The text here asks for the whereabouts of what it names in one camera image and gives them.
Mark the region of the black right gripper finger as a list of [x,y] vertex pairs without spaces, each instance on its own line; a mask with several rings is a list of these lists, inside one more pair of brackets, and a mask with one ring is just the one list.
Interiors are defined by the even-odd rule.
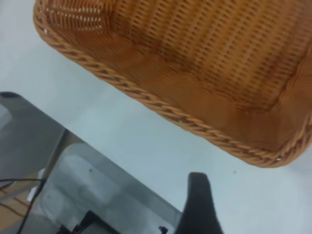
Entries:
[[176,234],[222,234],[216,215],[208,177],[204,173],[188,175],[188,192]]

